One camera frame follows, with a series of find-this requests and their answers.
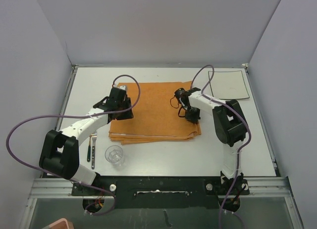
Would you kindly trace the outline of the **orange cloth napkin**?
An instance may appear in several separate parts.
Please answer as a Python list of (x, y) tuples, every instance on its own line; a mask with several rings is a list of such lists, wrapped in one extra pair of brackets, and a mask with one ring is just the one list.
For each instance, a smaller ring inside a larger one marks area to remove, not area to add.
[(201, 134), (199, 124), (178, 116), (177, 101), (172, 100), (177, 89), (189, 89), (190, 81), (139, 85), (141, 95), (132, 109), (134, 117), (111, 122), (108, 136), (112, 141), (121, 144), (186, 141)]

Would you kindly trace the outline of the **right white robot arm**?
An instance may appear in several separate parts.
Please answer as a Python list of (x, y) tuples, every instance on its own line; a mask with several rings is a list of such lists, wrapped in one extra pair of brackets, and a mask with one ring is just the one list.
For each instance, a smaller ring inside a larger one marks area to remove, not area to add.
[(205, 95), (199, 88), (187, 91), (179, 88), (174, 96), (185, 111), (182, 117), (187, 121), (197, 124), (201, 110), (213, 117), (215, 134), (223, 143), (221, 174), (226, 178), (220, 181), (220, 188), (227, 194), (232, 193), (238, 188), (235, 177), (241, 174), (240, 152), (249, 130), (240, 104), (236, 100), (224, 101)]

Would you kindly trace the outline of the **white square plate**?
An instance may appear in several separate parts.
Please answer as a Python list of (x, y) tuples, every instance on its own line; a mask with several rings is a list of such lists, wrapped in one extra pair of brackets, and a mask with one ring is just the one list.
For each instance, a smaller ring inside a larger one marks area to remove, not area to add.
[(210, 90), (212, 96), (218, 99), (238, 100), (250, 98), (241, 70), (215, 71), (210, 82)]

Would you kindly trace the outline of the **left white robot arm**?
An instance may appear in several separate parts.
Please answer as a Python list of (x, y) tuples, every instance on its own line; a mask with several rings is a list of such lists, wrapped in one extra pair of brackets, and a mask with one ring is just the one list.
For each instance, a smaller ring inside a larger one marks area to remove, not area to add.
[(83, 189), (90, 195), (98, 193), (101, 183), (96, 179), (97, 173), (80, 164), (79, 146), (112, 120), (133, 118), (131, 106), (127, 86), (113, 87), (109, 96), (93, 105), (87, 118), (46, 134), (39, 160), (40, 168), (64, 179), (83, 183)]

